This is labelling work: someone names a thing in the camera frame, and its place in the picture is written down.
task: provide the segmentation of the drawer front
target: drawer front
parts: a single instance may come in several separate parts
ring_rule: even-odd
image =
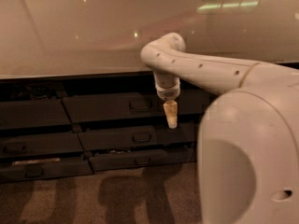
[[[73,122],[164,116],[163,101],[156,94],[86,95],[66,97],[63,101]],[[208,104],[209,93],[206,91],[181,91],[178,112],[181,115],[202,113]]]
[[[191,148],[168,148],[122,154],[99,154],[90,158],[94,171],[136,168],[151,165],[183,163],[191,161]]]
[[[52,133],[0,138],[0,159],[82,152],[75,133]]]
[[[195,139],[193,123],[180,123],[175,130],[142,126],[90,131],[78,136],[85,150],[169,145]]]
[[[0,103],[0,130],[70,124],[61,100]]]
[[[15,165],[0,168],[0,183],[91,174],[93,174],[93,171],[87,161],[80,158],[63,159],[54,163]]]

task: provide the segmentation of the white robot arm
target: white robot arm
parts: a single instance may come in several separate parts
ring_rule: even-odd
[[[220,95],[199,132],[204,224],[299,222],[299,72],[272,63],[187,54],[178,34],[141,51],[160,98],[179,78]]]

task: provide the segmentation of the floor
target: floor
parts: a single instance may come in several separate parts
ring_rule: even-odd
[[[200,224],[195,163],[0,185],[2,224]]]

